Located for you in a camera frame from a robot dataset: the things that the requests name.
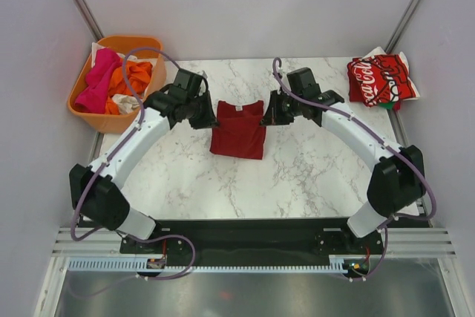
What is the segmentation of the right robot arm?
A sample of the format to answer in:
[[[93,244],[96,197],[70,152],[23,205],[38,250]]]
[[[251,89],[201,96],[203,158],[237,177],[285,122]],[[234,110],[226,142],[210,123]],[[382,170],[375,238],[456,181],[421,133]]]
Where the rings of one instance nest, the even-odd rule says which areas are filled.
[[[310,68],[295,70],[286,77],[288,86],[271,91],[261,125],[289,125],[296,117],[304,117],[337,136],[371,172],[367,202],[348,218],[349,229],[339,236],[345,251],[358,252],[366,245],[367,235],[426,194],[422,152],[376,133],[340,94],[322,91]]]

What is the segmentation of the dark red t shirt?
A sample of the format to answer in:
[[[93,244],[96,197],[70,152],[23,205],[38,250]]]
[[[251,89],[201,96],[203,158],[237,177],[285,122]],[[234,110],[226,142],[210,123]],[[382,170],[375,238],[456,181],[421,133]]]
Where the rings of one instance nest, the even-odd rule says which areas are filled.
[[[264,101],[248,105],[217,104],[219,126],[212,129],[212,154],[250,160],[262,160],[266,127],[261,126]]]

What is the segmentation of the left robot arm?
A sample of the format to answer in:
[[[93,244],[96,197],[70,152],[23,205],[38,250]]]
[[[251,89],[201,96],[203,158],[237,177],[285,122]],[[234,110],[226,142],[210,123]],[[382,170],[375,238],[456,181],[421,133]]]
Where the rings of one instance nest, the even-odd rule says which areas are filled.
[[[171,84],[148,95],[132,124],[107,152],[87,166],[76,164],[70,170],[71,225],[83,216],[98,229],[131,236],[146,252],[160,249],[163,235],[155,230],[155,220],[133,208],[122,188],[153,144],[184,120],[194,129],[218,125],[203,71],[179,69]]]

